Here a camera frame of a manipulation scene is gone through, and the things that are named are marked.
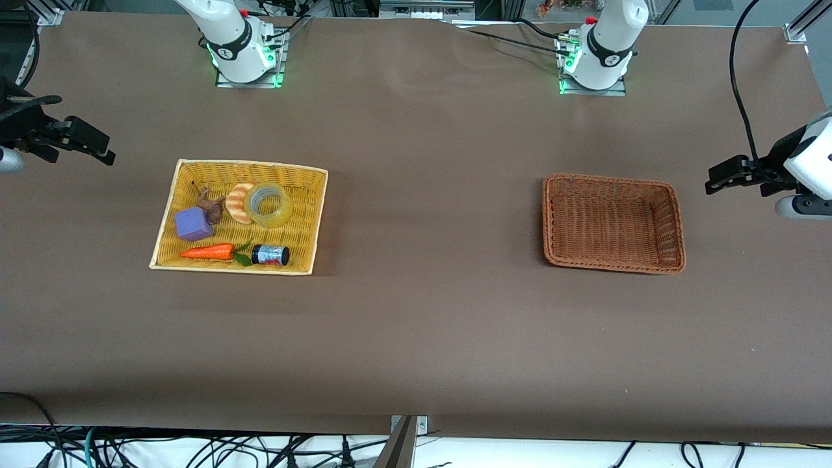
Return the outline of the clear tape roll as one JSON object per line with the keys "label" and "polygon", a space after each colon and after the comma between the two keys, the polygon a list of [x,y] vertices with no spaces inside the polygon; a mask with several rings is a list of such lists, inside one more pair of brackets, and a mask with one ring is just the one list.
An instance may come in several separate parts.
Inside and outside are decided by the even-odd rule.
{"label": "clear tape roll", "polygon": [[293,201],[282,185],[258,183],[244,197],[246,214],[262,228],[279,228],[293,213]]}

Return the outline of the purple cube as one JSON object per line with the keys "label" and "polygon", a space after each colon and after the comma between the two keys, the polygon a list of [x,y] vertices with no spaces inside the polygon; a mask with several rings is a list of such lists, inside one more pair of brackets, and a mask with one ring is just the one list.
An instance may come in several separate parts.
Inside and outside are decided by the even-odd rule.
{"label": "purple cube", "polygon": [[202,208],[190,207],[174,215],[176,236],[185,242],[198,242],[213,236],[213,226]]}

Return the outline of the brown lion figurine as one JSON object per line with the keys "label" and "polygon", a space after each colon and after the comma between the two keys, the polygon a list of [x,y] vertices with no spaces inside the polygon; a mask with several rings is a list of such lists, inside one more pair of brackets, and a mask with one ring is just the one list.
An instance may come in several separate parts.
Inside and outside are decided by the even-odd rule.
{"label": "brown lion figurine", "polygon": [[221,196],[221,198],[212,199],[210,197],[210,189],[209,187],[202,187],[199,188],[193,183],[193,186],[197,189],[197,196],[195,205],[200,210],[203,211],[206,217],[206,221],[210,226],[217,225],[225,210],[225,196]]}

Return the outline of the brown wicker basket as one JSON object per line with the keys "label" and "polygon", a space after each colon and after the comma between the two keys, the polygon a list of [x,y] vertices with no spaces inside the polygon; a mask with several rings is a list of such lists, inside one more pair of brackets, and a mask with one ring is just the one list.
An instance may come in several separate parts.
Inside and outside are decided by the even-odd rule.
{"label": "brown wicker basket", "polygon": [[686,267],[674,187],[552,173],[543,181],[543,254],[556,267],[677,275]]}

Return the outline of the toy croissant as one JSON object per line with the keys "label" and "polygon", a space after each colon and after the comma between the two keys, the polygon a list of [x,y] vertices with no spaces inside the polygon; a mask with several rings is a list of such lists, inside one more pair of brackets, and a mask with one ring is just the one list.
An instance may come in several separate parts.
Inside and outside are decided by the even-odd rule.
{"label": "toy croissant", "polygon": [[235,222],[244,225],[253,223],[246,211],[246,195],[254,186],[255,183],[238,183],[226,195],[226,211]]}

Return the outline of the orange toy carrot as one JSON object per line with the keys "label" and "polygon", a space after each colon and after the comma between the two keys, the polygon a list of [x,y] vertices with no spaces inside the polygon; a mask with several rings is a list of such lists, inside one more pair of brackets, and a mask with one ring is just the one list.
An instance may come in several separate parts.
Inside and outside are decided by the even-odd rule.
{"label": "orange toy carrot", "polygon": [[223,242],[179,252],[179,258],[203,261],[234,261],[244,267],[250,267],[253,265],[252,259],[242,252],[249,245],[250,242],[242,246],[235,246],[233,243]]}

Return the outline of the small can with black lid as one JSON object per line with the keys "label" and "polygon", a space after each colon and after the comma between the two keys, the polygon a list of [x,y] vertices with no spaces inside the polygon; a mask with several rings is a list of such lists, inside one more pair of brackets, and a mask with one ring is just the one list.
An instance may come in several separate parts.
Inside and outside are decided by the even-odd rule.
{"label": "small can with black lid", "polygon": [[284,267],[289,263],[291,251],[287,246],[255,244],[252,248],[252,263],[254,265],[277,265]]}

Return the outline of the yellow wicker basket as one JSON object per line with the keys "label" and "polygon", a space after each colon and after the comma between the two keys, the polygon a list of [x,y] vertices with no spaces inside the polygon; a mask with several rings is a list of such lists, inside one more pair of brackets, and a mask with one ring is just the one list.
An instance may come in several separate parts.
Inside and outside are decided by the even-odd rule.
{"label": "yellow wicker basket", "polygon": [[[314,270],[318,250],[321,217],[329,173],[278,162],[246,162],[233,160],[188,160],[176,163],[170,194],[157,240],[149,261],[154,270],[184,270],[271,276],[308,276]],[[287,222],[267,228],[257,222],[241,224],[228,213],[214,227],[212,236],[198,242],[187,242],[178,236],[175,215],[195,207],[201,189],[208,189],[211,200],[227,195],[240,183],[276,183],[287,192],[292,214]],[[232,243],[240,255],[250,256],[256,244],[288,248],[287,265],[257,265],[252,260],[241,263],[235,258],[191,259],[181,252],[191,248],[208,248],[218,243]]]}

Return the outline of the grey equipment box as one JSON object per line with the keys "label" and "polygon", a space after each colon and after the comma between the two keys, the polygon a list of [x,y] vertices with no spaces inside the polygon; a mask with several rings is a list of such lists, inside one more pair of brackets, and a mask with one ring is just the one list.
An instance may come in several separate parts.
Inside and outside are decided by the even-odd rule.
{"label": "grey equipment box", "polygon": [[474,21],[473,0],[380,0],[378,18]]}

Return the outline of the grey metal bar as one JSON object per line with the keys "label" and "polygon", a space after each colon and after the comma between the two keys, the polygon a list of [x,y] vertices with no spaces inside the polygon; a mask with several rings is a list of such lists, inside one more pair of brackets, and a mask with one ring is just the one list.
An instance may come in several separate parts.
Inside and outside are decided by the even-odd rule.
{"label": "grey metal bar", "polygon": [[416,415],[399,417],[372,468],[412,468],[420,427]]}

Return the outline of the aluminium frame profile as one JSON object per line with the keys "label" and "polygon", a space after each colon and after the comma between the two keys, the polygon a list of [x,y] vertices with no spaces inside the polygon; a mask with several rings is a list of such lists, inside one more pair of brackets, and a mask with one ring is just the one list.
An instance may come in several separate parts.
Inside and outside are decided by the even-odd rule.
{"label": "aluminium frame profile", "polygon": [[86,0],[0,0],[0,76],[24,88],[38,65],[40,33]]}
{"label": "aluminium frame profile", "polygon": [[830,12],[832,12],[832,0],[811,0],[806,8],[783,27],[784,37],[788,44],[804,44],[808,30]]}

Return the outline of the silver metal bracket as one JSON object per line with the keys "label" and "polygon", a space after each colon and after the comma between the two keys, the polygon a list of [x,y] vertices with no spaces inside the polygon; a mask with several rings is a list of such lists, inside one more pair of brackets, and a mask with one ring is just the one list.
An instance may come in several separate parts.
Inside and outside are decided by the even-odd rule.
{"label": "silver metal bracket", "polygon": [[[401,421],[403,418],[404,418],[404,415],[393,415],[391,417],[390,433],[395,432],[399,421]],[[416,434],[417,434],[417,436],[428,435],[428,432],[429,432],[429,417],[427,415],[416,415],[416,417],[413,417],[413,420],[416,421],[416,425],[417,425]]]}

